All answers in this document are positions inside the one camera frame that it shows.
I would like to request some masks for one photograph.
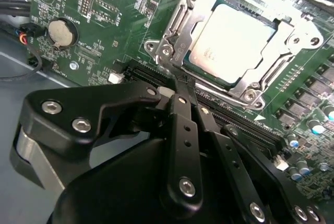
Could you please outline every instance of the screw hole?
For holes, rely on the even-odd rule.
[[[319,44],[319,42],[320,42],[319,38],[313,38],[313,39],[311,39],[311,45],[317,45],[317,44]]]
[[[239,164],[236,161],[232,161],[232,164],[234,165],[235,168],[240,168]]]
[[[153,51],[153,44],[152,44],[152,43],[148,43],[148,44],[146,45],[146,47],[147,47],[147,50],[148,50],[148,51],[150,51],[150,52]]]
[[[184,141],[184,144],[186,145],[186,147],[191,147],[192,146],[192,144],[187,140]]]

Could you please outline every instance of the chip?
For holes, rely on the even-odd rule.
[[[288,112],[286,112],[285,110],[279,110],[276,113],[277,119],[280,122],[283,122],[285,125],[291,126],[293,123],[295,123],[296,118],[293,117],[292,115],[290,115]]]
[[[330,82],[334,82],[334,68],[331,68],[327,65],[322,65],[319,68],[318,73]]]
[[[322,83],[321,81],[311,78],[306,82],[306,85],[314,92],[322,95],[324,93],[331,93],[332,89],[328,87],[326,84]]]
[[[302,105],[299,105],[298,103],[288,100],[285,104],[285,106],[288,108],[290,112],[297,116],[303,116],[305,113],[308,112],[308,109],[303,107]]]
[[[321,100],[308,92],[306,92],[304,89],[300,89],[295,93],[295,96],[297,99],[299,99],[301,102],[304,102],[307,105],[317,105],[321,102]]]

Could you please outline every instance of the metal surface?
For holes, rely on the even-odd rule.
[[[46,101],[42,104],[42,109],[48,114],[58,114],[62,111],[62,106],[55,101]]]
[[[180,190],[187,197],[193,197],[196,193],[195,186],[188,179],[180,179]]]
[[[300,207],[295,206],[294,210],[297,213],[297,215],[299,216],[299,218],[301,218],[304,221],[307,221],[307,215]]]
[[[88,133],[92,129],[92,126],[89,123],[89,121],[82,118],[75,119],[72,122],[72,127],[74,128],[74,130],[80,133]]]
[[[255,203],[252,202],[249,206],[250,211],[254,215],[254,217],[259,221],[259,222],[265,222],[265,213],[262,211],[262,209]]]

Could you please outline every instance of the surface-mount component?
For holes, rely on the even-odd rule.
[[[324,126],[317,119],[307,121],[307,126],[314,134],[322,134],[325,131]]]
[[[309,112],[308,108],[305,108],[304,106],[298,104],[297,102],[291,99],[285,103],[285,106],[291,113],[293,113],[298,117],[302,117],[304,116],[304,114]]]
[[[78,41],[78,29],[66,18],[56,18],[50,21],[47,32],[52,45],[59,50],[69,48]]]
[[[318,97],[315,97],[314,95],[310,94],[305,89],[298,89],[294,95],[299,101],[310,106],[315,106],[321,102],[321,100]]]
[[[320,95],[327,96],[332,93],[332,89],[329,86],[314,77],[309,78],[305,84],[310,90]]]
[[[296,166],[301,175],[309,175],[311,172],[305,160],[297,161]]]
[[[334,121],[334,105],[324,106],[323,112],[330,121]]]
[[[286,126],[291,126],[296,122],[296,118],[284,109],[280,109],[276,113],[276,117],[280,122],[284,123]]]
[[[300,181],[303,178],[296,167],[289,168],[289,174],[293,181]]]
[[[334,68],[322,65],[319,68],[318,73],[330,82],[334,82]]]

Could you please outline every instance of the capacitor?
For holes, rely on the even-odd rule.
[[[311,132],[314,134],[322,134],[325,131],[325,128],[322,126],[319,120],[311,119],[307,122],[307,126],[311,129]]]
[[[322,163],[319,164],[319,169],[322,172],[326,172],[327,170],[329,170],[329,165],[325,162],[322,162]]]
[[[323,112],[330,121],[334,121],[334,106],[333,105],[325,106],[323,108]]]
[[[296,166],[299,170],[299,173],[301,175],[309,175],[311,173],[308,165],[307,165],[307,162],[305,160],[300,160],[296,163]]]
[[[294,134],[289,134],[287,136],[287,139],[288,139],[290,147],[297,148],[299,146],[299,142]]]
[[[295,167],[291,167],[289,169],[289,174],[293,181],[300,181],[303,178],[302,175],[298,172],[298,169]]]

